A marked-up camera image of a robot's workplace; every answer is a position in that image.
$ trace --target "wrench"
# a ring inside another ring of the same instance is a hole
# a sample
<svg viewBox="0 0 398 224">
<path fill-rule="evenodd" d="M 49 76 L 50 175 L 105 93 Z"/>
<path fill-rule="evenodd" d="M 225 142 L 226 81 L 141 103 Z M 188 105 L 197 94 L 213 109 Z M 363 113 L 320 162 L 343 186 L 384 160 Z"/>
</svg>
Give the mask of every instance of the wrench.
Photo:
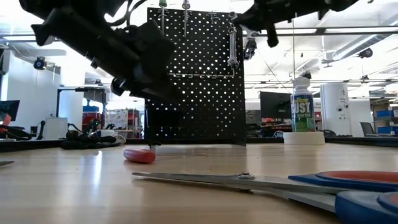
<svg viewBox="0 0 398 224">
<path fill-rule="evenodd" d="M 236 28 L 232 23 L 232 20 L 236 18 L 235 12 L 229 13 L 229 59 L 228 65 L 231 66 L 232 69 L 239 67 L 238 59 L 236 58 Z"/>
</svg>

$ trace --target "computer monitor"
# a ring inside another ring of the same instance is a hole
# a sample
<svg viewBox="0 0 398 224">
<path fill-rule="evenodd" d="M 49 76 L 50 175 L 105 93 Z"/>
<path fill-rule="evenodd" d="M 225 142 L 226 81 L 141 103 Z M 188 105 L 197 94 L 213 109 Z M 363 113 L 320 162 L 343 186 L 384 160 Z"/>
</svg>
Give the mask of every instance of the computer monitor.
<svg viewBox="0 0 398 224">
<path fill-rule="evenodd" d="M 0 101 L 0 118 L 4 119 L 6 114 L 11 117 L 11 121 L 17 118 L 19 100 Z"/>
<path fill-rule="evenodd" d="M 290 93 L 260 92 L 261 117 L 292 119 Z"/>
</svg>

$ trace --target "screwdriver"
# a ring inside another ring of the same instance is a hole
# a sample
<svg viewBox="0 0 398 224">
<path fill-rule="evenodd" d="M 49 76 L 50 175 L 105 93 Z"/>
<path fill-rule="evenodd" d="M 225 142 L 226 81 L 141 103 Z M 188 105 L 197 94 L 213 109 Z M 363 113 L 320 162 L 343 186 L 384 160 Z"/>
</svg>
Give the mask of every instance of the screwdriver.
<svg viewBox="0 0 398 224">
<path fill-rule="evenodd" d="M 184 0 L 182 3 L 182 8 L 185 10 L 184 12 L 184 37 L 187 38 L 187 21 L 188 21 L 188 9 L 191 8 L 191 4 L 189 4 L 189 0 Z"/>
<path fill-rule="evenodd" d="M 164 34 L 164 17 L 165 17 L 164 8 L 167 7 L 167 1 L 166 0 L 159 0 L 159 7 L 162 8 L 162 15 L 160 15 L 160 16 L 162 16 L 162 32 Z"/>
</svg>

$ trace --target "scissor blade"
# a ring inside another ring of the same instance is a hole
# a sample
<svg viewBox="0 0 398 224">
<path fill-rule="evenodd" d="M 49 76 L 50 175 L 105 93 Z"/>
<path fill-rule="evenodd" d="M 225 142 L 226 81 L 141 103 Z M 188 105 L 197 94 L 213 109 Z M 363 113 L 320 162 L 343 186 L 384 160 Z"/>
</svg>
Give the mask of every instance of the scissor blade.
<svg viewBox="0 0 398 224">
<path fill-rule="evenodd" d="M 14 161 L 0 161 L 0 166 L 5 166 L 8 164 L 12 164 Z"/>
<path fill-rule="evenodd" d="M 133 172 L 133 175 L 167 180 L 183 180 L 209 184 L 223 184 L 223 179 L 233 179 L 235 175 L 199 175 L 199 174 L 168 174 L 168 173 L 149 173 Z"/>
<path fill-rule="evenodd" d="M 338 192 L 351 190 L 337 187 L 324 187 L 314 184 L 307 184 L 296 180 L 282 177 L 256 177 L 255 179 L 239 179 L 237 175 L 196 175 L 196 174 L 167 174 L 133 172 L 133 175 L 167 180 L 183 180 L 199 183 L 221 184 L 244 190 L 263 190 L 268 188 L 293 190 L 301 192 L 337 194 Z"/>
<path fill-rule="evenodd" d="M 336 196 L 332 194 L 299 192 L 294 190 L 276 189 L 272 187 L 264 188 L 264 191 L 278 197 L 306 203 L 307 205 L 318 207 L 329 212 L 335 212 Z"/>
</svg>

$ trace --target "security camera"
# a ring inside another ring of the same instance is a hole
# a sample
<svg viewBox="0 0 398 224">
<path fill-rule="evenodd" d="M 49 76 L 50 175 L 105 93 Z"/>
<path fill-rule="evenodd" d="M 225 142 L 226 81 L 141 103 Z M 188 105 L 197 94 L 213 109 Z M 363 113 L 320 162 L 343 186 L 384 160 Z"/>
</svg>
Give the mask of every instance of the security camera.
<svg viewBox="0 0 398 224">
<path fill-rule="evenodd" d="M 373 56 L 373 50 L 368 48 L 364 51 L 362 51 L 361 53 L 359 53 L 359 57 L 360 58 L 369 58 Z"/>
<path fill-rule="evenodd" d="M 33 63 L 33 67 L 37 70 L 45 70 L 47 68 L 47 62 L 44 57 L 37 57 Z"/>
</svg>

